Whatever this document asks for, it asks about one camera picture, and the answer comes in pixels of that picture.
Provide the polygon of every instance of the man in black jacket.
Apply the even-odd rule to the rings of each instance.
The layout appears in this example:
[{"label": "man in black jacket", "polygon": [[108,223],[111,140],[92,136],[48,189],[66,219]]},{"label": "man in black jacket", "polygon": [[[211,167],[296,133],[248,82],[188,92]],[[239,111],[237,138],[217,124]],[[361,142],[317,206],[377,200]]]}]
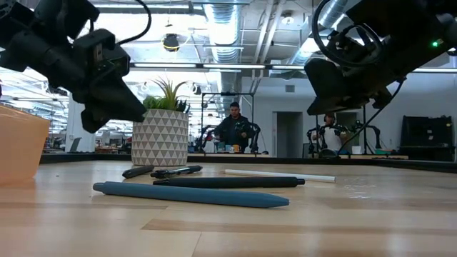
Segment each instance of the man in black jacket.
[{"label": "man in black jacket", "polygon": [[226,145],[239,145],[241,153],[248,147],[249,138],[253,137],[253,134],[248,119],[240,114],[240,105],[236,102],[230,104],[230,116],[214,129],[216,138]]}]

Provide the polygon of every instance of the green plant leaves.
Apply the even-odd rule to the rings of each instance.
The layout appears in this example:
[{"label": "green plant leaves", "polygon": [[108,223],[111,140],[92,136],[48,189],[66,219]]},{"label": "green plant leaves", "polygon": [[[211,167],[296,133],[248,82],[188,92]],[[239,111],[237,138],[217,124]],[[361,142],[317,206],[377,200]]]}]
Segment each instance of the green plant leaves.
[{"label": "green plant leaves", "polygon": [[147,96],[143,101],[143,105],[147,109],[163,109],[163,110],[172,110],[172,111],[181,111],[186,110],[187,100],[179,101],[176,96],[178,89],[187,84],[189,81],[183,81],[173,87],[172,81],[165,81],[163,78],[152,80],[164,93],[164,97],[158,96]]}]

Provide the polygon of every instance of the potted plant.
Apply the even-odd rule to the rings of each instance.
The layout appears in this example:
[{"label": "potted plant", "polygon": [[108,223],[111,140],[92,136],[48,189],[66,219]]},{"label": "potted plant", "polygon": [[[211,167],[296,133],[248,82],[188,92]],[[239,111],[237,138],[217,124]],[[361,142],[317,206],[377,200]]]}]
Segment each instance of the potted plant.
[{"label": "potted plant", "polygon": [[186,101],[178,101],[172,81],[153,80],[164,96],[148,96],[143,105],[148,109],[143,122],[134,122],[131,157],[138,166],[182,166],[187,162],[189,109]]}]

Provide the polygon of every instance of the person in white shirt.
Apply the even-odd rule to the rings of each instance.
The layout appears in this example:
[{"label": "person in white shirt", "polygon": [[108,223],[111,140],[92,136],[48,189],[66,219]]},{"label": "person in white shirt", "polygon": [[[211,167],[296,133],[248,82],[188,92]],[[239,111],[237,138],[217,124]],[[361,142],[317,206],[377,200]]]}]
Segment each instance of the person in white shirt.
[{"label": "person in white shirt", "polygon": [[[323,118],[325,122],[324,126],[332,126],[335,124],[335,114],[326,114]],[[340,131],[339,136],[335,134],[335,128],[326,127],[325,133],[323,135],[324,140],[327,145],[327,149],[338,151],[343,145],[344,141],[347,139],[348,135],[344,131]],[[319,146],[322,147],[322,135],[320,133],[313,132],[312,139],[315,141],[319,139]]]}]

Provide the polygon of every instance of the cup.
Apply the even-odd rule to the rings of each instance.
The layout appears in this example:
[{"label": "cup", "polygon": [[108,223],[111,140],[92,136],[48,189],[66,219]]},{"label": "cup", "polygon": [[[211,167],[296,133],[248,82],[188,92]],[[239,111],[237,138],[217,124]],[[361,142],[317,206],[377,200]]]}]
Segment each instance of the cup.
[{"label": "cup", "polygon": [[362,154],[362,146],[352,146],[352,154]]}]

